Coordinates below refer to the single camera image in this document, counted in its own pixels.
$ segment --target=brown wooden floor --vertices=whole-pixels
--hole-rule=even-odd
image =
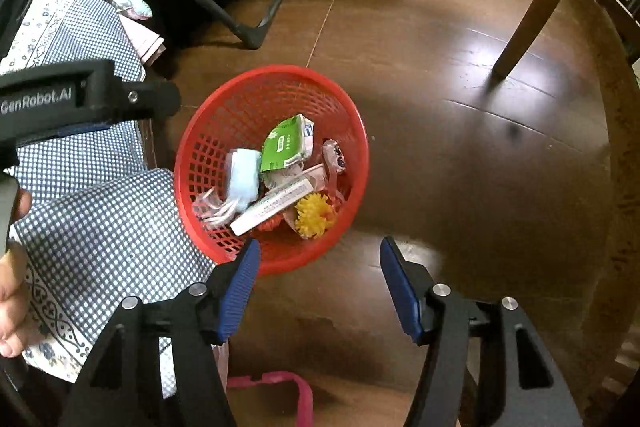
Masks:
[[[232,11],[257,22],[268,1]],[[232,339],[233,373],[311,375],[316,425],[359,425],[366,396],[380,412],[363,425],[400,425],[424,352],[402,333],[380,271],[380,238],[391,233],[463,295],[517,298],[575,384],[572,338],[609,219],[607,131],[570,0],[513,75],[486,87],[530,1],[285,0],[260,50],[242,49],[216,24],[178,54],[184,107],[170,122],[174,146],[216,87],[272,63],[338,82],[370,138],[353,229],[317,262],[258,280]],[[365,385],[393,389],[389,402]],[[233,400],[244,425],[254,409],[271,411],[262,425],[293,425],[290,400]]]

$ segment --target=green packet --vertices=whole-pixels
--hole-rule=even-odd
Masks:
[[[314,123],[297,114],[280,122],[262,146],[260,172],[286,169],[311,156],[314,148]]]

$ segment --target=blue gripper pad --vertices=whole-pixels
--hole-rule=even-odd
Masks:
[[[249,300],[249,294],[254,287],[255,277],[258,275],[260,244],[255,239],[251,239],[245,244],[244,249],[238,269],[220,301],[218,336],[223,343],[236,333]]]
[[[380,243],[380,267],[396,307],[402,331],[418,343],[424,333],[420,320],[420,302],[398,256],[404,261],[393,238],[385,237]]]

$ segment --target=human hand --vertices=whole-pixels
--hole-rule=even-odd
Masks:
[[[18,192],[18,205],[12,222],[24,217],[31,208],[31,194]],[[28,347],[31,327],[26,316],[29,310],[29,288],[24,282],[27,253],[22,245],[11,242],[0,259],[0,355],[17,357]]]

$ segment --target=red plastic basket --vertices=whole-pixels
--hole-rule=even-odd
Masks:
[[[358,110],[334,82],[297,66],[267,66],[236,76],[217,89],[197,110],[182,136],[175,163],[175,195],[191,240],[208,257],[225,263],[236,257],[246,236],[229,227],[205,230],[191,210],[194,198],[226,183],[226,154],[233,148],[260,150],[282,120],[298,113],[314,123],[314,155],[305,167],[322,161],[323,139],[333,138],[345,156],[347,172],[338,185],[346,203],[322,237],[301,239],[285,224],[273,232],[250,232],[260,241],[260,275],[281,273],[309,263],[329,250],[350,227],[369,175],[369,145]]]

